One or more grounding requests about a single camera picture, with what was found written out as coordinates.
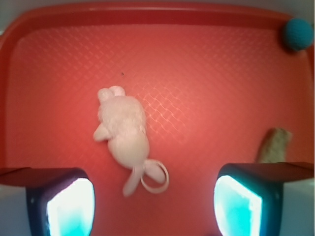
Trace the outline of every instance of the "blue felt ball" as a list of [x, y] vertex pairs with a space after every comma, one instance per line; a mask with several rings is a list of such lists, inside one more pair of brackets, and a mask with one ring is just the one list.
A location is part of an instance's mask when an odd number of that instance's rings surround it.
[[289, 48], [295, 51], [303, 50], [313, 43], [314, 30], [307, 21], [294, 18], [286, 24], [283, 39]]

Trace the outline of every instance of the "textured tray surface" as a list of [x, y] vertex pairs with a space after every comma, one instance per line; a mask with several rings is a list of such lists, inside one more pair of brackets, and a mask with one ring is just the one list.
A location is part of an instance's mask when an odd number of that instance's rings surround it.
[[[95, 143], [96, 93], [123, 86], [147, 114], [150, 158], [169, 189], [138, 186]], [[93, 235], [217, 235], [213, 187], [227, 162], [253, 162], [269, 128], [293, 133], [288, 161], [314, 162], [314, 89], [306, 52], [278, 32], [216, 26], [41, 29], [16, 45], [6, 99], [8, 167], [81, 167], [93, 181]]]

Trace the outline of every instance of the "red tray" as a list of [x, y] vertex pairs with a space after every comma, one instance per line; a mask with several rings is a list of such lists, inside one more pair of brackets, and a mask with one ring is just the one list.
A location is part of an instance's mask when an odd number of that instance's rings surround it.
[[[84, 3], [19, 17], [0, 40], [0, 167], [81, 167], [96, 192], [92, 235], [218, 235], [220, 167], [253, 162], [267, 130], [314, 162], [314, 49], [281, 42], [290, 16], [239, 6]], [[96, 93], [123, 86], [148, 118], [169, 189], [125, 199], [130, 171], [93, 141]]]

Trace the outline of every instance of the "light panel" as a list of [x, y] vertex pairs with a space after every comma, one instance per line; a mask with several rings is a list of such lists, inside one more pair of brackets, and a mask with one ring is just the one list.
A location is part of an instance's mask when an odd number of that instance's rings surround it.
[[262, 198], [231, 176], [218, 178], [214, 209], [223, 236], [259, 235]]
[[79, 178], [47, 203], [51, 236], [90, 235], [95, 210], [93, 184]]

